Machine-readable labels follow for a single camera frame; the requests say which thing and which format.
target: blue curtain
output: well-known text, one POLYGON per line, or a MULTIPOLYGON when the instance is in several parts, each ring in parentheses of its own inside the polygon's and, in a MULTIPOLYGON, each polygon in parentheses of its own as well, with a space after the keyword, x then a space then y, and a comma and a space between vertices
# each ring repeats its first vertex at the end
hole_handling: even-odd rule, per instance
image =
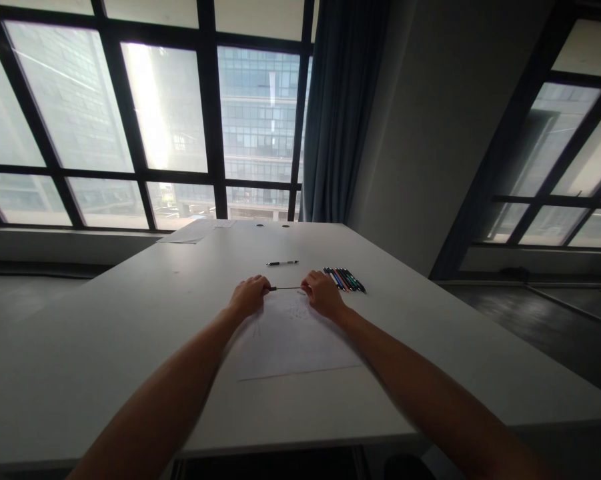
POLYGON ((307 110, 300 219, 344 223, 374 100, 388 0, 322 0, 307 110))

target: window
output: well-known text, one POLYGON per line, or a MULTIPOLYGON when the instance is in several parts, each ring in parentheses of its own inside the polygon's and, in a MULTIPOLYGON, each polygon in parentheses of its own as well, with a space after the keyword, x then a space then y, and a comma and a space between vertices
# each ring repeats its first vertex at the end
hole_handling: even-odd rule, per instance
POLYGON ((297 219, 317 19, 314 0, 0 0, 0 227, 297 219))
POLYGON ((544 83, 527 90, 536 99, 503 155, 476 242, 601 249, 600 19, 574 19, 544 83))
POLYGON ((0 173, 0 212, 8 223, 70 225, 50 177, 0 173))

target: sheet of paper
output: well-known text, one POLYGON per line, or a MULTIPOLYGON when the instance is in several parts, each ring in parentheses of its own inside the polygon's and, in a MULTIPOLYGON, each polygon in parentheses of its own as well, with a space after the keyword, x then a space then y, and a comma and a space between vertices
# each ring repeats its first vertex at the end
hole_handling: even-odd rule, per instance
POLYGON ((267 295, 263 310, 245 320, 234 348, 239 380, 362 364, 346 334, 298 292, 267 295))
POLYGON ((235 220, 200 219, 158 240, 163 243, 198 243, 217 228, 230 228, 235 220))

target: window frame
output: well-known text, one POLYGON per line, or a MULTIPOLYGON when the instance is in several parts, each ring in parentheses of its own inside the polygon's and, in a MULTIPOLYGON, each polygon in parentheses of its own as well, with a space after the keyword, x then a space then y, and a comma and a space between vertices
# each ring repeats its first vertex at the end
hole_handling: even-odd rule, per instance
MULTIPOLYGON (((516 141, 528 112, 545 83, 571 85, 577 87, 592 87, 601 90, 601 77, 582 73, 570 73, 552 70, 552 66, 560 53, 573 26, 579 19, 601 22, 601 8, 559 3, 552 17, 547 22, 544 32, 529 60, 529 64, 512 96, 508 110, 494 135, 492 144, 487 152, 488 157, 505 154, 507 149, 516 141)), ((601 121, 601 92, 589 112, 575 130, 554 166, 543 181, 534 197, 519 197, 516 195, 493 194, 487 198, 486 206, 493 203, 521 203, 528 206, 509 239, 505 243, 487 241, 472 241, 472 245, 492 248, 520 248, 537 250, 569 250, 569 251, 601 251, 601 247, 573 247, 569 243, 575 238, 587 220, 597 210, 601 209, 601 182, 591 197, 571 197, 553 195, 552 192, 581 148, 589 139, 601 121), (543 206, 579 207, 585 208, 585 213, 570 231, 561 245, 523 245, 523 238, 532 222, 543 206)))
POLYGON ((0 211, 0 227, 168 233, 170 231, 156 228, 153 207, 151 206, 151 199, 149 198, 149 191, 147 189, 148 182, 212 185, 215 197, 215 211, 218 219, 227 219, 226 187, 286 190, 289 191, 287 221, 293 221, 297 192, 302 188, 302 184, 298 183, 298 170, 305 96, 307 92, 308 65, 309 58, 314 52, 314 44, 312 43, 314 0, 304 1, 302 39, 300 41, 216 31, 213 0, 197 0, 198 29, 110 19, 106 15, 104 0, 91 0, 91 5, 94 15, 0 5, 0 62, 45 161, 44 167, 0 165, 0 173, 44 175, 50 177, 60 194, 64 208, 71 220, 71 226, 69 227, 8 223, 0 211), (69 169, 62 166, 33 94, 29 89, 24 72, 20 67, 18 58, 11 47, 11 42, 3 23, 5 21, 22 21, 58 27, 76 27, 92 29, 98 32, 105 52, 109 74, 111 75, 113 91, 122 119, 134 172, 123 173, 69 169), (139 122, 133 107, 131 86, 123 58, 121 44, 124 42, 144 43, 156 47, 176 48, 196 52, 207 152, 207 173, 157 170, 150 169, 147 166, 139 122), (217 58, 218 47, 257 49, 279 53, 293 53, 300 56, 290 182, 225 178, 219 65, 217 58), (140 190, 149 229, 86 226, 76 198, 69 186, 69 177, 136 181, 140 190))

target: table surface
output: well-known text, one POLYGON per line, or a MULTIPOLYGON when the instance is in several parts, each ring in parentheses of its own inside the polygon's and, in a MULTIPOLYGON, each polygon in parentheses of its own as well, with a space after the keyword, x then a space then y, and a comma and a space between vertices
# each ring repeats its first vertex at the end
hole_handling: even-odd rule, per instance
MULTIPOLYGON (((601 391, 339 224, 238 221, 197 245, 156 243, 0 332, 0 467, 86 451, 129 396, 261 273, 289 287, 347 267, 343 293, 505 424, 601 420, 601 391), (270 261, 297 265, 266 267, 270 261)), ((229 350, 182 456, 360 443, 416 433, 366 367, 238 381, 229 350)))

